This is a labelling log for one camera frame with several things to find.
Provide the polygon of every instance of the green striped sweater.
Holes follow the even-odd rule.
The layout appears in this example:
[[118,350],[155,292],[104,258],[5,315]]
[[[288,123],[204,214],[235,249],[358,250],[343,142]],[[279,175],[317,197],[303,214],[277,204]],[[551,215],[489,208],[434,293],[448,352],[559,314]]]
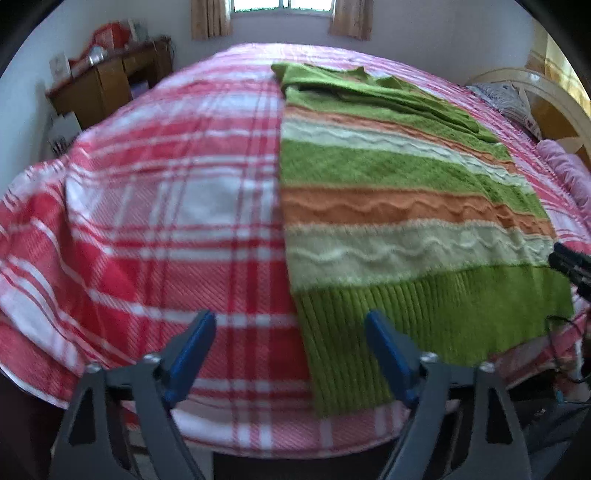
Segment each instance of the green striped sweater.
[[555,233],[507,148],[395,77],[275,64],[287,100],[281,207],[317,412],[391,399],[363,335],[370,309],[473,365],[570,316]]

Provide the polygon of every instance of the pink pillow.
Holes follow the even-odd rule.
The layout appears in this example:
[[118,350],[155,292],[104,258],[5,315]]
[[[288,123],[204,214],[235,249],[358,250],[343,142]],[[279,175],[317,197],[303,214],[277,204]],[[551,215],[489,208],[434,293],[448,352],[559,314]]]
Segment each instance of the pink pillow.
[[538,143],[538,153],[569,190],[591,230],[591,173],[583,161],[577,155],[566,153],[554,140]]

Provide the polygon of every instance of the wooden desk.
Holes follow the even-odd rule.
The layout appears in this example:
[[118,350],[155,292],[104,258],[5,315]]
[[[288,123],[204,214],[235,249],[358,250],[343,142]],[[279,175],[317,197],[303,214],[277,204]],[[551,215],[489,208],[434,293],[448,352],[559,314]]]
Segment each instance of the wooden desk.
[[47,92],[60,115],[74,112],[82,129],[103,121],[131,101],[129,85],[152,88],[173,71],[170,38],[158,37],[129,50],[115,51],[80,76]]

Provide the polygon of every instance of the white wavy stripe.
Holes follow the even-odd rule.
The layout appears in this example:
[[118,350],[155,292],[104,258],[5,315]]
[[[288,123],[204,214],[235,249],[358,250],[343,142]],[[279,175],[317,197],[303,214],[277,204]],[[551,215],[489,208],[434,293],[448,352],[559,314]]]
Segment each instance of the white wavy stripe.
[[290,118],[283,122],[281,137],[325,147],[379,150],[428,157],[460,165],[473,174],[487,175],[498,183],[519,187],[525,193],[534,193],[532,186],[520,174],[509,173],[501,166],[484,163],[473,155],[397,132],[383,133],[367,129],[344,128],[334,124],[320,124],[307,119]]
[[286,228],[291,288],[396,283],[428,273],[489,265],[546,265],[549,236],[493,222],[411,220],[388,226]]

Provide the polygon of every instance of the window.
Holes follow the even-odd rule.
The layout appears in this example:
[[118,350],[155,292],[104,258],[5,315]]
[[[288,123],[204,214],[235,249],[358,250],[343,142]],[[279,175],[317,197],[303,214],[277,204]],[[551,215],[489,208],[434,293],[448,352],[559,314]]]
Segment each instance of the window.
[[332,12],[333,0],[233,0],[233,11],[277,10],[294,12]]

